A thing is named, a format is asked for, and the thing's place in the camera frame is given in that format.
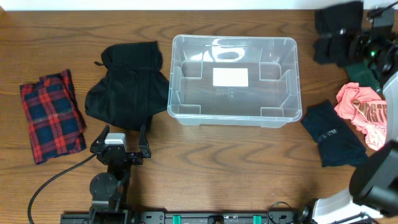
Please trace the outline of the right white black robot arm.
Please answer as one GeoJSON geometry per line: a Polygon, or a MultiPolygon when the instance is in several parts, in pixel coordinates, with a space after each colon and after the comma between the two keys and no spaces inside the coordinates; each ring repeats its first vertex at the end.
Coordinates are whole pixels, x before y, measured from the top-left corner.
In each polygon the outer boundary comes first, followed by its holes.
{"type": "Polygon", "coordinates": [[[349,187],[315,201],[298,216],[301,223],[376,223],[397,216],[397,35],[391,28],[346,32],[348,57],[376,65],[386,99],[387,136],[383,147],[353,173],[349,187]]]}

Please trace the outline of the black cloth with band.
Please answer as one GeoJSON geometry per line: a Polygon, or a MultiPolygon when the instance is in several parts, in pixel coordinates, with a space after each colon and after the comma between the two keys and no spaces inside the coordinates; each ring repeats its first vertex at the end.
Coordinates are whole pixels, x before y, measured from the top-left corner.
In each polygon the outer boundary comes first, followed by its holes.
{"type": "Polygon", "coordinates": [[[319,64],[334,63],[338,67],[359,61],[348,56],[355,33],[361,30],[363,2],[335,4],[315,11],[315,29],[319,39],[314,43],[313,60],[319,64]]]}

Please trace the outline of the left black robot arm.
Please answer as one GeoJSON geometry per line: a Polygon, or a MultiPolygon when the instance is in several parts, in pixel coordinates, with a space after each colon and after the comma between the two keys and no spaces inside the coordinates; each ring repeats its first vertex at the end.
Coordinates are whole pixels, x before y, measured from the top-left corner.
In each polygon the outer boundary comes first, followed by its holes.
{"type": "Polygon", "coordinates": [[[107,166],[107,171],[96,175],[90,182],[90,223],[140,222],[139,214],[127,204],[127,195],[131,167],[142,165],[144,159],[151,158],[144,125],[141,126],[138,146],[138,152],[127,152],[126,135],[110,133],[109,126],[105,126],[91,144],[90,152],[107,166]]]}

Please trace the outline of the dark navy cloth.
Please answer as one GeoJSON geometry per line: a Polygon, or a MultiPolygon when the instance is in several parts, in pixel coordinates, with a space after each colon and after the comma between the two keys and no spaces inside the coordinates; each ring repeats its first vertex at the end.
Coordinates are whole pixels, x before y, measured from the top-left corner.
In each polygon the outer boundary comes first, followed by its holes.
{"type": "Polygon", "coordinates": [[[368,161],[365,146],[330,101],[310,106],[301,124],[318,145],[322,167],[359,167],[368,161]]]}

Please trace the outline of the pink printed shirt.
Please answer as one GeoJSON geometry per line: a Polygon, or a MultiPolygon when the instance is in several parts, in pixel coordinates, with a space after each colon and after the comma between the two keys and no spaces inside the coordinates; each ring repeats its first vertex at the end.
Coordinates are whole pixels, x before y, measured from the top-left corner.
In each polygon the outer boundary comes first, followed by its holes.
{"type": "Polygon", "coordinates": [[[387,104],[372,88],[350,82],[339,90],[335,106],[337,115],[348,119],[365,135],[365,143],[377,151],[386,141],[387,104]]]}

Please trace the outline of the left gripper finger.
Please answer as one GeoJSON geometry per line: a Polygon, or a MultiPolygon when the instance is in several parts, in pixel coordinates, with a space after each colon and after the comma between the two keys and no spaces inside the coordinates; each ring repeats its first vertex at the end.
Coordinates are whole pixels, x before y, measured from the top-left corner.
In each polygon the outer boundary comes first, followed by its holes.
{"type": "Polygon", "coordinates": [[[103,145],[105,144],[105,139],[107,137],[107,135],[109,134],[109,125],[107,124],[104,129],[102,130],[101,134],[96,138],[96,143],[97,145],[103,145]]]}
{"type": "Polygon", "coordinates": [[[149,151],[149,143],[146,138],[146,127],[144,125],[141,126],[140,134],[139,134],[139,149],[141,152],[149,151]]]}

